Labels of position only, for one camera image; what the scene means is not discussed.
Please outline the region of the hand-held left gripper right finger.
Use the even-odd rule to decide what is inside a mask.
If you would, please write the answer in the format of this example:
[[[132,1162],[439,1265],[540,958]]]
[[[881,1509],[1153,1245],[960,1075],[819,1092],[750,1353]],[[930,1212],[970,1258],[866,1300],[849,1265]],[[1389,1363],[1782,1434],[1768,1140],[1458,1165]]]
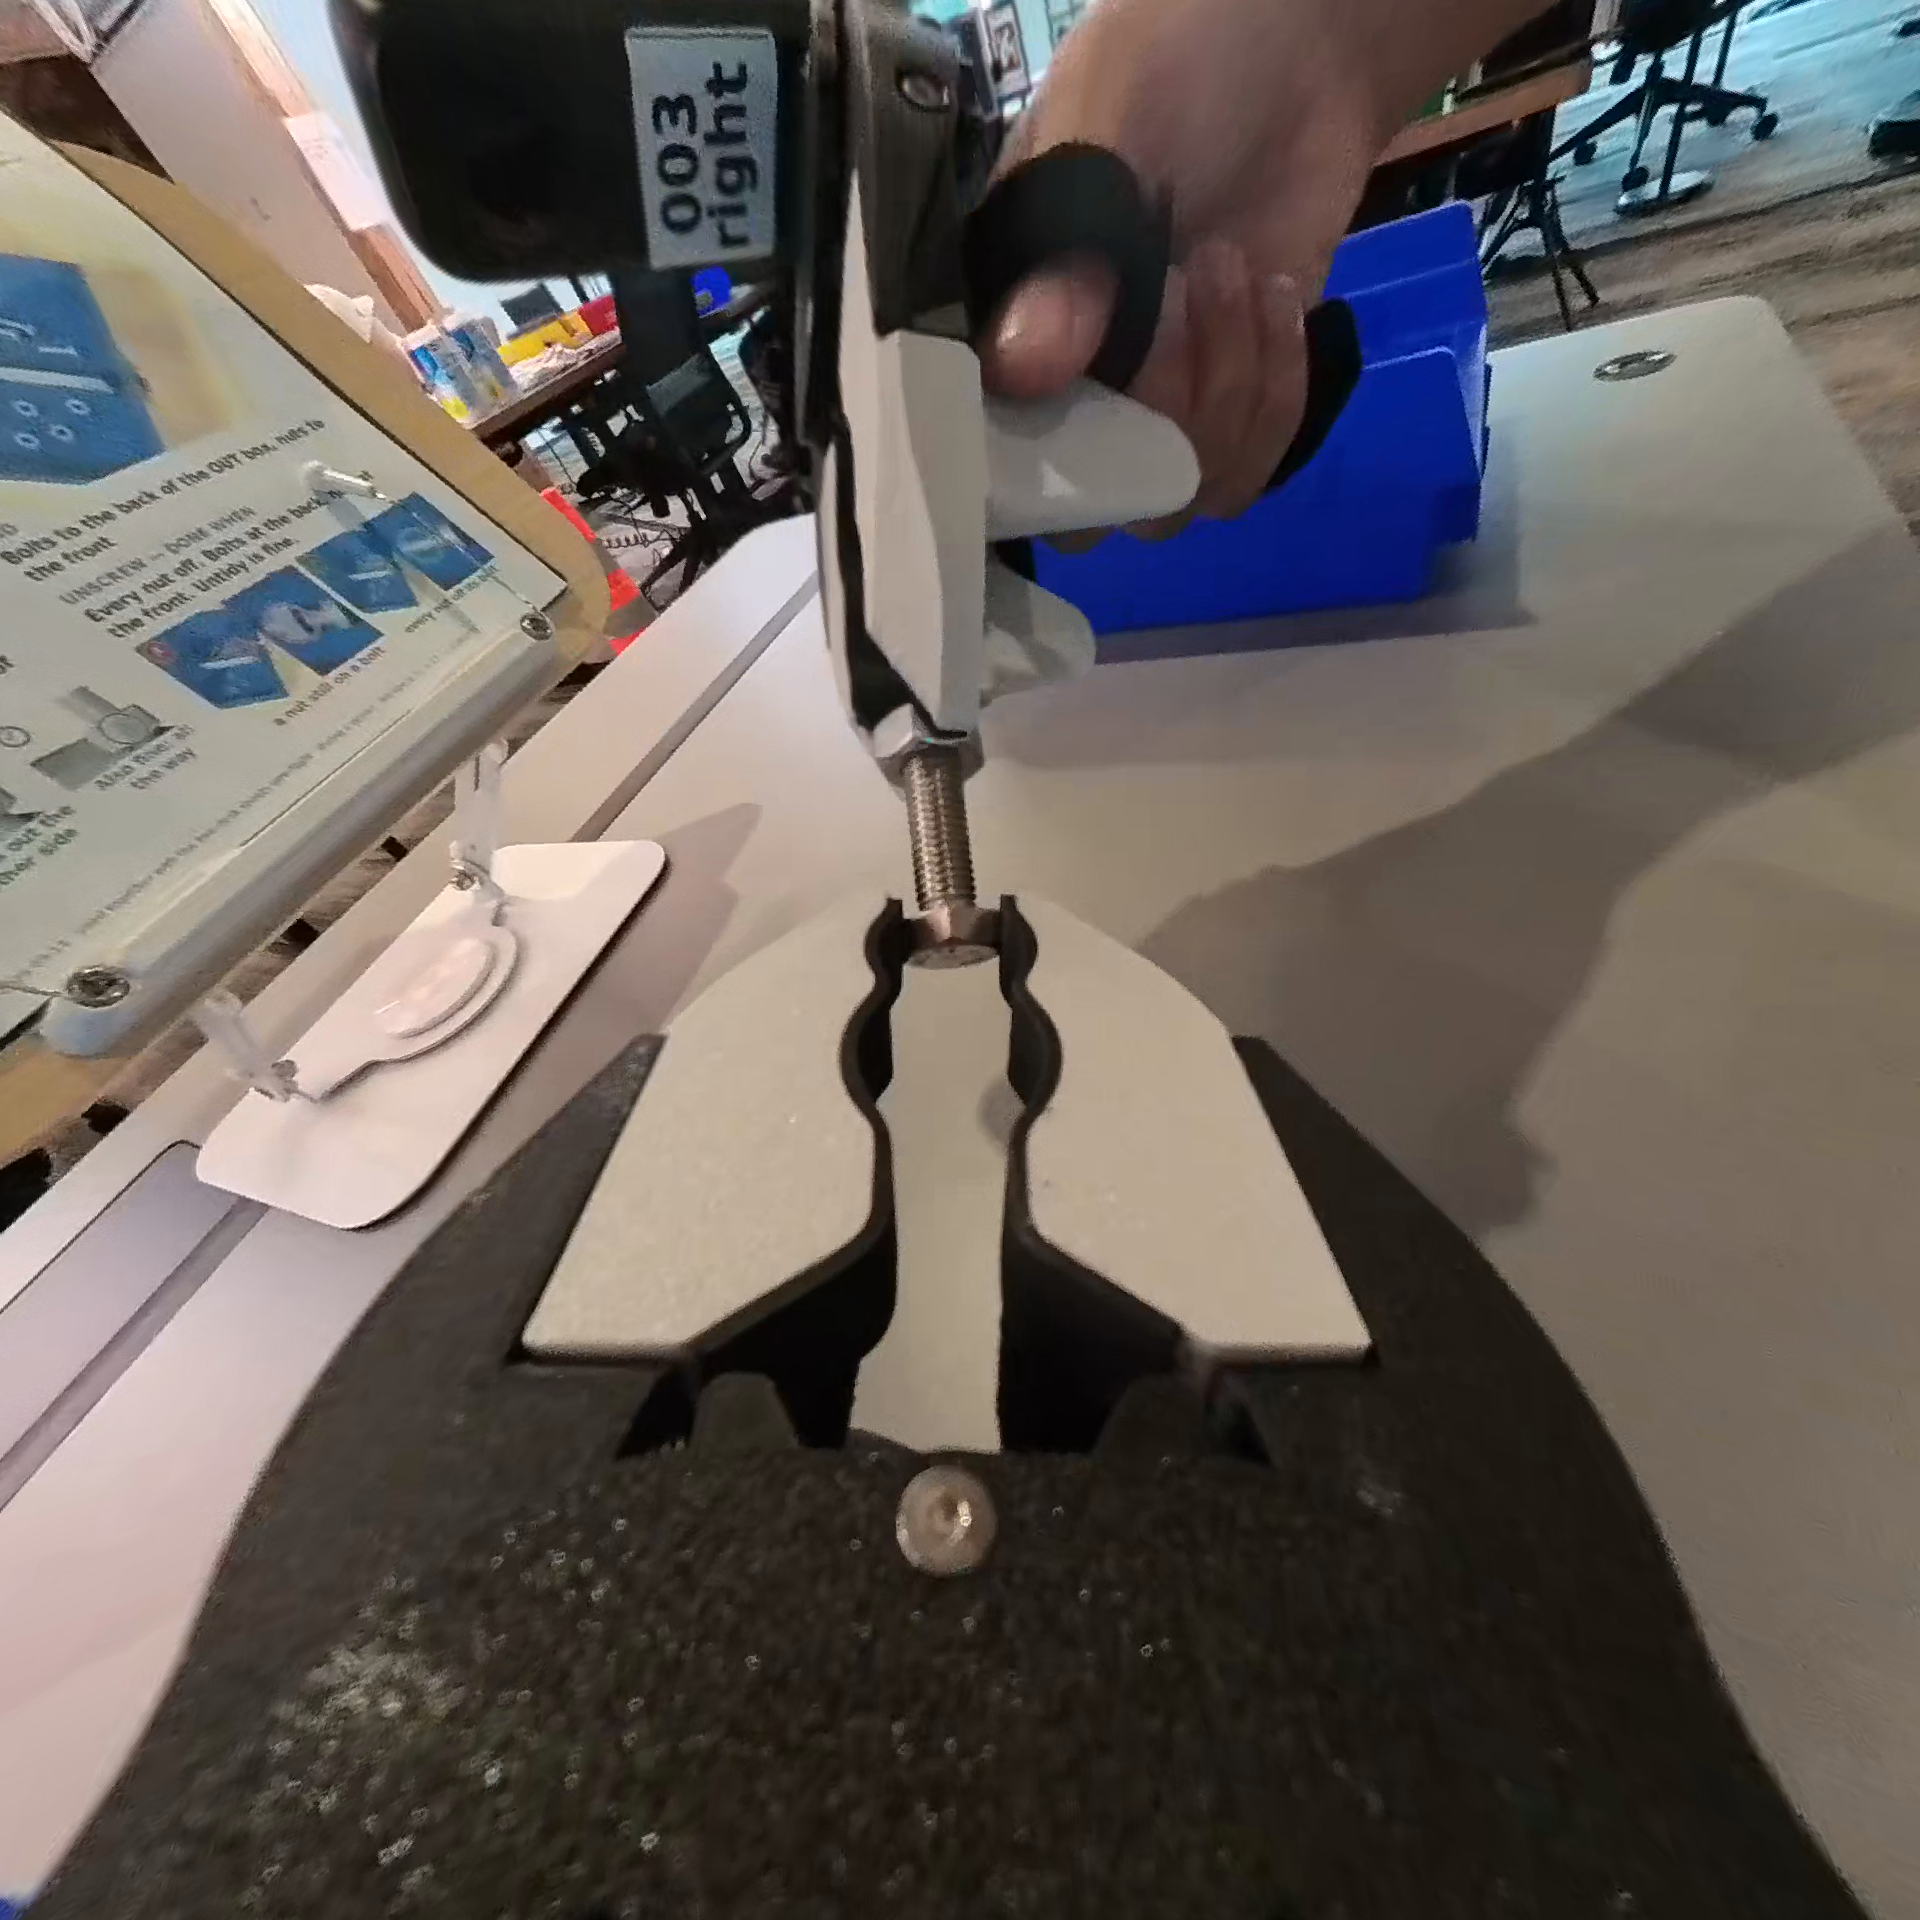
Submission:
[[[995,903],[1007,1288],[1178,1363],[1369,1363],[1237,1035],[1047,898]]]

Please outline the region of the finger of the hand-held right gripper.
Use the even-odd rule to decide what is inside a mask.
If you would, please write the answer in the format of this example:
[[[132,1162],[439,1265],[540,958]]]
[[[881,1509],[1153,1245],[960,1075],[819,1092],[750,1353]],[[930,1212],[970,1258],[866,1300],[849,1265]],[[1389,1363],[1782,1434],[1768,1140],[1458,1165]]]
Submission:
[[[849,183],[849,284],[872,284],[866,183]],[[980,363],[960,342],[916,329],[916,456],[923,456],[923,720],[980,724],[991,688],[991,444]]]
[[[819,438],[819,619],[856,733],[923,708],[923,456],[916,329],[872,325],[872,284],[839,293],[839,396]]]

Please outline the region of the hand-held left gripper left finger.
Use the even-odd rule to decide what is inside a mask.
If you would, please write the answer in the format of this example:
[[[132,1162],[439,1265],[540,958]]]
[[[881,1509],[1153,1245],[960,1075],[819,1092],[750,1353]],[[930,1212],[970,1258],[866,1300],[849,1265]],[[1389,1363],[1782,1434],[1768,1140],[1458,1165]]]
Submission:
[[[711,1363],[819,1310],[893,1321],[889,1010],[905,903],[866,886],[672,1018],[600,1181],[523,1321],[535,1363]]]

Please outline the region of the steel hex nut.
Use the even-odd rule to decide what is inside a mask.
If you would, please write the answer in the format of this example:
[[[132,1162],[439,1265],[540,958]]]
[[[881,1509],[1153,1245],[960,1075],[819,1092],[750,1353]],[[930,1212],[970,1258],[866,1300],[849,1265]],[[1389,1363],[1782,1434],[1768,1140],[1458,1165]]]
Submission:
[[[889,785],[905,785],[905,764],[923,764],[923,756],[948,756],[955,781],[980,773],[980,733],[948,733],[948,724],[930,724],[916,706],[889,708],[866,746],[872,746],[872,764],[881,764]]]

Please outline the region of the steel hex bolt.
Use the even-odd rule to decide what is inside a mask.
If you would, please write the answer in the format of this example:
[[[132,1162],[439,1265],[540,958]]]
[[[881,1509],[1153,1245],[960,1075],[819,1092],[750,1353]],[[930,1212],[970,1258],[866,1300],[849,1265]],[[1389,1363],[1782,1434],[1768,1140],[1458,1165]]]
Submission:
[[[916,965],[991,965],[995,911],[970,886],[960,756],[916,746],[905,773],[905,842],[916,842]]]

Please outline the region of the blue plastic bin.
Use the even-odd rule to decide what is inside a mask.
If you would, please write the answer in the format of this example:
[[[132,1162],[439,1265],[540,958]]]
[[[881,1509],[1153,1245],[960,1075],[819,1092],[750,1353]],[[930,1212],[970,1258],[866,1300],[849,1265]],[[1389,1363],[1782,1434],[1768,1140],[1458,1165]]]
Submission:
[[[1361,382],[1288,490],[1178,537],[1032,537],[1032,582],[1075,602],[1089,638],[1389,612],[1430,593],[1440,548],[1476,537],[1490,284],[1473,207],[1341,234],[1328,293],[1353,308]]]

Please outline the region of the person's right hand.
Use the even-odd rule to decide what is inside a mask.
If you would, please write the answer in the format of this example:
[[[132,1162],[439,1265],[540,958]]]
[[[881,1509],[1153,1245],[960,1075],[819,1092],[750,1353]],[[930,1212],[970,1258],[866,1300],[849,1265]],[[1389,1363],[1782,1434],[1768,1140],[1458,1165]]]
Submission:
[[[1523,0],[1100,0],[1069,35],[995,165],[1100,143],[1166,212],[1132,396],[1195,438],[1203,490],[1132,537],[1242,515],[1275,478],[1308,414],[1301,325],[1375,154],[1523,19]]]

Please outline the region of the white tablet stand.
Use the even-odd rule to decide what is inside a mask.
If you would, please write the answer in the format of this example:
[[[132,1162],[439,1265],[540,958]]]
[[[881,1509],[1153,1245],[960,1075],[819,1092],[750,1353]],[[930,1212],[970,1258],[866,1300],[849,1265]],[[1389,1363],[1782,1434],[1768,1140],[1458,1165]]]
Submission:
[[[248,1018],[224,985],[184,1010],[224,1092],[192,1162],[215,1193],[315,1230],[397,1220],[657,886],[657,842],[523,842],[503,764],[507,733],[445,773],[430,898],[375,932],[375,958],[304,1018]]]

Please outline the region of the instruction sheet on stand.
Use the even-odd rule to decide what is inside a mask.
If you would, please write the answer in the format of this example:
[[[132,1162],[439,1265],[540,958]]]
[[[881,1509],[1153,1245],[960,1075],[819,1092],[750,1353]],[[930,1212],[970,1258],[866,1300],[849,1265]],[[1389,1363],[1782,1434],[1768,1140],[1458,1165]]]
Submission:
[[[0,476],[0,1162],[276,936],[454,764],[600,641],[600,555],[380,344],[184,183],[0,117],[0,275],[75,271],[157,434],[95,478]],[[145,659],[430,498],[489,555],[276,706]]]

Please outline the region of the printed instruction sheet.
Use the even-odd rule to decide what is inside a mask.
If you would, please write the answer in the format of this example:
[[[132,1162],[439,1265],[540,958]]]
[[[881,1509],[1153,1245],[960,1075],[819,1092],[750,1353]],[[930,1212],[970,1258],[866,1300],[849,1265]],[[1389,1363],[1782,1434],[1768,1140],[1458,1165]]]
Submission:
[[[0,989],[224,965],[562,641],[535,498],[179,183],[0,127]]]

